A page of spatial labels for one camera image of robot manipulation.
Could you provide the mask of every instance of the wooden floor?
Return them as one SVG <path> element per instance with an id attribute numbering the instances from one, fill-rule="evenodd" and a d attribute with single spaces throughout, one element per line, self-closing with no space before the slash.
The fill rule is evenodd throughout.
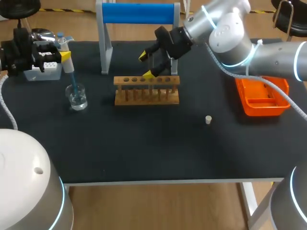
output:
<path id="1" fill-rule="evenodd" d="M 76 1 L 84 7 L 85 1 Z M 59 5 L 63 2 L 67 5 L 67 1 L 62 0 L 48 2 L 54 8 L 61 8 Z M 206 2 L 208 0 L 191 0 L 191 11 L 196 11 Z M 270 0 L 250 2 L 252 10 L 274 10 Z M 29 22 L 32 28 L 42 27 L 53 32 L 61 31 L 65 35 L 72 35 L 77 41 L 98 40 L 94 14 L 39 12 L 30 17 Z M 0 40 L 11 39 L 12 29 L 16 25 L 16 21 L 0 22 Z M 108 27 L 112 40 L 154 40 L 154 29 L 158 26 L 110 24 Z M 285 38 L 285 34 L 272 28 L 272 14 L 250 14 L 245 19 L 245 27 L 251 38 Z M 253 185 L 257 201 L 260 202 L 271 185 L 264 182 Z M 76 187 L 70 195 L 75 212 L 74 230 L 247 229 L 237 184 Z M 272 227 L 269 222 L 262 228 L 270 229 Z"/>

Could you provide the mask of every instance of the small white cap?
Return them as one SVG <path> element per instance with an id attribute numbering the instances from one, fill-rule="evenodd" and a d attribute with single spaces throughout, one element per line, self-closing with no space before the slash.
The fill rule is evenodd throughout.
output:
<path id="1" fill-rule="evenodd" d="M 209 125 L 212 121 L 212 117 L 211 116 L 206 116 L 206 124 Z"/>

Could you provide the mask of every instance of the test tube rack hole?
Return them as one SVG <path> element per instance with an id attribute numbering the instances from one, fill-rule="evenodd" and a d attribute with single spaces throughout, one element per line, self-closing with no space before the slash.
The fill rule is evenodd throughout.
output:
<path id="1" fill-rule="evenodd" d="M 117 86 L 114 105 L 179 104 L 179 76 L 114 77 Z"/>

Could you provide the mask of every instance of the black table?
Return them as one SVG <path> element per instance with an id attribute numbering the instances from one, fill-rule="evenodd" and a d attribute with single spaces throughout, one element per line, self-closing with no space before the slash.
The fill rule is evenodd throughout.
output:
<path id="1" fill-rule="evenodd" d="M 306 159 L 307 123 L 293 109 L 247 117 L 234 79 L 205 48 L 179 60 L 180 105 L 115 107 L 113 77 L 146 72 L 138 57 L 150 44 L 114 42 L 109 75 L 101 75 L 98 43 L 71 43 L 88 99 L 81 112 L 69 109 L 69 76 L 5 82 L 3 97 L 19 130 L 44 146 L 64 183 L 282 178 Z M 288 83 L 291 98 L 307 111 L 303 83 Z M 3 112 L 0 127 L 11 128 Z"/>

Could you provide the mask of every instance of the white cable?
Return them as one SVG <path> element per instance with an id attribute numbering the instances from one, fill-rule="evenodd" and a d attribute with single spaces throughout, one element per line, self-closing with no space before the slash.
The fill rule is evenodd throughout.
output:
<path id="1" fill-rule="evenodd" d="M 6 106 L 6 104 L 4 102 L 4 99 L 3 99 L 3 96 L 2 96 L 2 86 L 3 86 L 4 82 L 5 82 L 5 80 L 7 80 L 8 78 L 9 78 L 9 76 L 5 75 L 0 80 L 0 104 L 1 104 L 2 108 L 4 109 L 5 113 L 7 114 L 7 116 L 9 117 L 9 119 L 11 120 L 13 128 L 15 130 L 18 130 L 16 120 L 13 117 L 13 115 L 11 114 L 11 112 L 9 111 L 8 107 Z"/>
<path id="2" fill-rule="evenodd" d="M 217 66 L 227 75 L 232 76 L 234 78 L 240 78 L 240 79 L 252 79 L 252 80 L 256 80 L 256 81 L 261 81 L 264 82 L 265 84 L 271 86 L 273 89 L 275 89 L 282 97 L 284 97 L 284 99 L 289 102 L 289 104 L 298 112 L 298 114 L 300 114 L 306 121 L 307 121 L 307 114 L 304 113 L 304 111 L 298 107 L 298 105 L 284 92 L 282 91 L 277 85 L 275 85 L 274 83 L 270 82 L 269 80 L 263 79 L 262 77 L 256 77 L 256 76 L 249 76 L 248 75 L 248 67 L 246 69 L 247 75 L 239 75 L 239 74 L 234 74 L 231 73 L 229 71 L 227 71 L 221 64 L 220 62 L 217 60 L 217 58 L 215 57 L 215 55 L 213 54 L 213 52 L 211 51 L 210 47 L 206 44 L 207 46 L 207 50 L 209 52 L 209 54 L 211 55 L 211 57 L 213 58 L 213 60 L 215 61 L 215 63 L 217 64 Z"/>

